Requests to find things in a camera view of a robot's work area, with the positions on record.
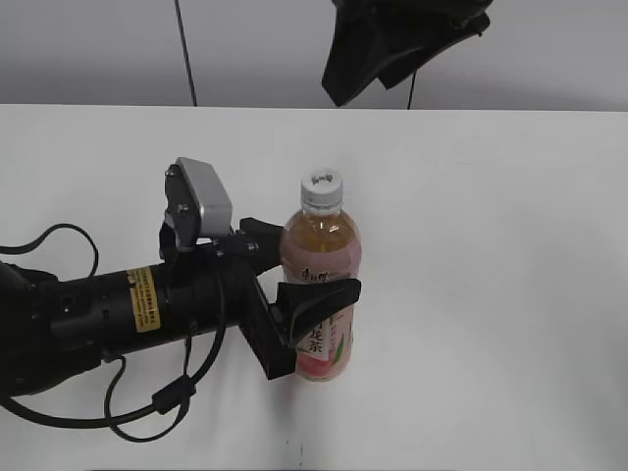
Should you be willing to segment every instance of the robotic arm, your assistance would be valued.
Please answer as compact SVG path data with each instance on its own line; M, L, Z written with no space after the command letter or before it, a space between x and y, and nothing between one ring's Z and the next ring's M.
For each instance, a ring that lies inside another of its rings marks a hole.
M48 273L0 262L0 405L51 427L116 431L121 424L175 407L180 408L178 423L215 360L226 328L240 328L272 380L294 371L295 347L311 329L358 300L360 282L343 280L280 283L277 302L270 304L257 277L280 264L283 228L244 219L233 231L232 204L211 165L178 159L166 173L166 195L162 264L107 275L93 275L94 267L91 276L62 283ZM211 241L197 243L201 237ZM22 253L43 239L24 250L2 247L0 252ZM214 346L200 369L185 372L135 412L63 419L12 399L48 390L103 360L125 361L123 355L132 351L214 331Z

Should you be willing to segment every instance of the gray wall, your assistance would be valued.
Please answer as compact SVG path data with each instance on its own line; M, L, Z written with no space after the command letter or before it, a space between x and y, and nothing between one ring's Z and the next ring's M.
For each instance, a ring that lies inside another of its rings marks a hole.
M199 103L331 107L329 0L181 0ZM628 2L495 0L419 74L416 108L628 111ZM0 0L0 102L187 105L172 0ZM409 83L351 106L402 108Z

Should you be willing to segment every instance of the white bottle cap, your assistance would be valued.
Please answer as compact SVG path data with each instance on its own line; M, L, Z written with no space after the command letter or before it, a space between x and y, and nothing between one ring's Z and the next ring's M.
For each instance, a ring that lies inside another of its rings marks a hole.
M301 206L318 216L338 213L342 207L342 177L331 169L314 171L301 179Z

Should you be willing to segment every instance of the black cylindrical robot link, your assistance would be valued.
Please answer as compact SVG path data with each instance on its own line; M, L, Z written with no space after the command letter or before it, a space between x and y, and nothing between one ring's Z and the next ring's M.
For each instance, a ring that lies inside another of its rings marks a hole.
M184 277L153 265L42 287L41 311L49 313L53 343L64 348L96 344L104 352L128 353L216 330L228 269L214 272L200 264ZM239 321L233 292L224 292L228 325Z

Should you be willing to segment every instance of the yellow warning label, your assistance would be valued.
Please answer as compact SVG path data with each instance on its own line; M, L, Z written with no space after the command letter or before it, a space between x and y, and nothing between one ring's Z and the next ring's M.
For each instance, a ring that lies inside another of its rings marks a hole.
M139 333L156 331L161 327L157 293L150 268L136 268L127 270L135 328Z

